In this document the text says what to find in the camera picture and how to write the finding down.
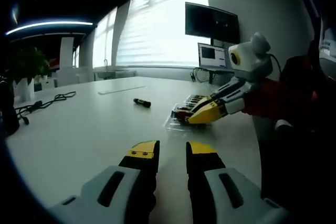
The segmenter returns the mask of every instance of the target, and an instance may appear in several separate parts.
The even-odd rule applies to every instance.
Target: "black marker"
[[[151,102],[140,100],[140,99],[137,99],[137,98],[134,98],[133,102],[135,102],[138,105],[144,106],[146,108],[149,108],[151,106]]]

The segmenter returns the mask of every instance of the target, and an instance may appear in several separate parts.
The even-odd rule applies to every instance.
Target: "cable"
[[[280,67],[280,63],[279,63],[279,61],[278,61],[278,59],[277,59],[277,57],[275,57],[274,55],[272,55],[272,54],[269,54],[273,59],[275,59],[275,61],[276,61],[276,63],[277,63],[277,65],[278,65],[278,68],[279,68],[279,72],[280,72],[280,74],[281,74],[281,67]]]
[[[190,73],[190,77],[191,77],[191,80],[192,80],[193,82],[196,81],[196,78],[195,78],[195,68],[194,68],[193,71]]]
[[[199,68],[196,69],[196,71],[195,71],[195,75],[196,75],[196,79],[197,79],[199,82],[201,82],[201,81],[199,80],[198,76],[197,76],[199,70],[200,70]]]
[[[217,74],[214,72],[212,77],[212,83],[215,83],[217,80]]]
[[[46,103],[42,103],[42,101],[37,101],[33,105],[17,107],[15,108],[15,110],[18,110],[17,116],[19,116],[19,119],[22,119],[25,122],[25,124],[28,125],[29,120],[26,117],[26,115],[31,114],[36,110],[46,109],[47,107],[52,105],[54,102],[66,101],[68,98],[74,97],[75,95],[76,95],[76,91],[72,91],[66,94],[57,94],[55,95],[52,101],[48,101]]]

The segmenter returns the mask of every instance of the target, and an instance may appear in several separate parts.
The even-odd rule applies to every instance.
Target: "ceiling light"
[[[22,27],[18,27],[15,28],[11,31],[6,32],[6,35],[11,34],[15,31],[19,31],[22,29],[26,29],[29,27],[34,27],[34,26],[46,26],[46,25],[87,25],[87,26],[92,26],[93,23],[89,23],[89,22],[79,22],[79,21],[54,21],[54,22],[43,22],[43,23],[36,23],[36,24],[31,24],[31,25],[27,25],[27,26],[22,26]]]
[[[19,10],[19,7],[18,5],[16,4],[13,9],[12,9],[12,18],[14,20],[14,22],[17,24],[17,16],[18,16],[18,11]]]

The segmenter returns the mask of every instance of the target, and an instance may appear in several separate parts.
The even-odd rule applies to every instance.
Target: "black screen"
[[[238,16],[212,7],[186,2],[185,34],[238,44]]]
[[[202,47],[202,58],[216,59],[215,50],[213,48]]]

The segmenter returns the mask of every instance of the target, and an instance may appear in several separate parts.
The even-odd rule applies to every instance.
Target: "white table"
[[[117,91],[146,86],[113,94]],[[185,143],[210,144],[227,167],[234,167],[261,185],[258,142],[251,116],[241,112],[215,123],[205,134],[168,131],[164,123],[175,104],[190,94],[210,94],[204,83],[133,77],[76,84],[36,93],[36,100],[76,91],[67,101],[28,116],[7,139],[9,151],[24,181],[45,207],[70,195],[110,165],[118,165],[132,145],[160,140],[155,191],[157,204],[150,223],[192,223],[187,190]],[[152,102],[150,109],[133,98]]]

